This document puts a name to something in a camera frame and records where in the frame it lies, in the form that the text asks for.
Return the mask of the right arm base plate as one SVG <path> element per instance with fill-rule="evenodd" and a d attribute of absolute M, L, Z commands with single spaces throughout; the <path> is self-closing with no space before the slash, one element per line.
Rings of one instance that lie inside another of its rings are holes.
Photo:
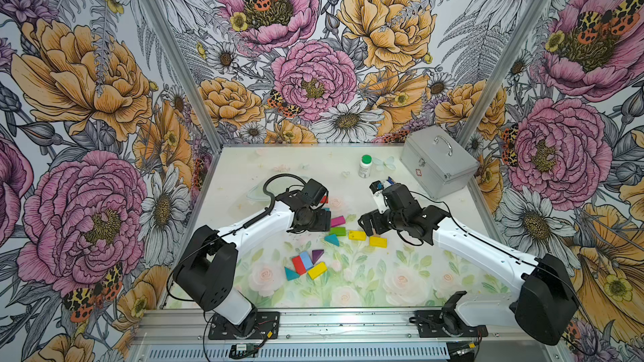
<path fill-rule="evenodd" d="M 416 327 L 420 338 L 479 339 L 488 336 L 485 325 L 468 326 L 455 313 L 444 312 L 440 309 L 417 310 L 409 318 L 409 323 Z"/>

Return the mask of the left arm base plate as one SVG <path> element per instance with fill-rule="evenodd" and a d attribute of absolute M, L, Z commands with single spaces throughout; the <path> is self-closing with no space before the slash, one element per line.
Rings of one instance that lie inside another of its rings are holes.
<path fill-rule="evenodd" d="M 281 313 L 251 311 L 239 325 L 234 325 L 223 316 L 215 313 L 209 323 L 209 340 L 276 340 Z"/>

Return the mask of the magenta rectangular block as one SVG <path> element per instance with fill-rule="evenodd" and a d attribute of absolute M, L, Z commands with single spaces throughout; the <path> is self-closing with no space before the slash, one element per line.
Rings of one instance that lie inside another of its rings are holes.
<path fill-rule="evenodd" d="M 345 217 L 344 216 L 338 216 L 338 217 L 335 217 L 335 218 L 331 219 L 330 227 L 335 228 L 335 227 L 339 227 L 339 226 L 344 226 L 345 223 L 346 223 Z"/>

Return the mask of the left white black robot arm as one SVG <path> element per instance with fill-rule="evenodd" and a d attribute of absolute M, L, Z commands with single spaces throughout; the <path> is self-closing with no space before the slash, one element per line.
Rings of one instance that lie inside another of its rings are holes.
<path fill-rule="evenodd" d="M 320 182 L 276 174 L 263 184 L 263 194 L 269 205 L 262 211 L 220 229 L 197 229 L 169 278 L 241 338 L 258 331 L 258 310 L 234 288 L 238 258 L 281 232 L 330 230 L 331 213 L 324 209 L 329 191 Z"/>

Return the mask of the teal triangular block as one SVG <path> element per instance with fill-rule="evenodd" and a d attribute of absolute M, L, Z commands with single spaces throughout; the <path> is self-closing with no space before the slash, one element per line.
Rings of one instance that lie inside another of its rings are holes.
<path fill-rule="evenodd" d="M 328 235 L 325 237 L 325 241 L 334 245 L 334 246 L 340 246 L 340 241 L 337 237 L 337 235 Z"/>

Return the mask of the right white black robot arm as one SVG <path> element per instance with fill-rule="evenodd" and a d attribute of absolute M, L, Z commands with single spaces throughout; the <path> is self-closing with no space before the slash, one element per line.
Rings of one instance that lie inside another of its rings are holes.
<path fill-rule="evenodd" d="M 369 238 L 393 231 L 410 246 L 437 246 L 469 261 L 507 288 L 490 296 L 455 292 L 437 317 L 414 316 L 421 335 L 482 336 L 490 326 L 516 327 L 543 345 L 556 345 L 580 308 L 562 261 L 533 256 L 483 236 L 457 221 L 448 208 L 422 206 L 400 183 L 369 186 L 377 205 L 358 224 Z"/>

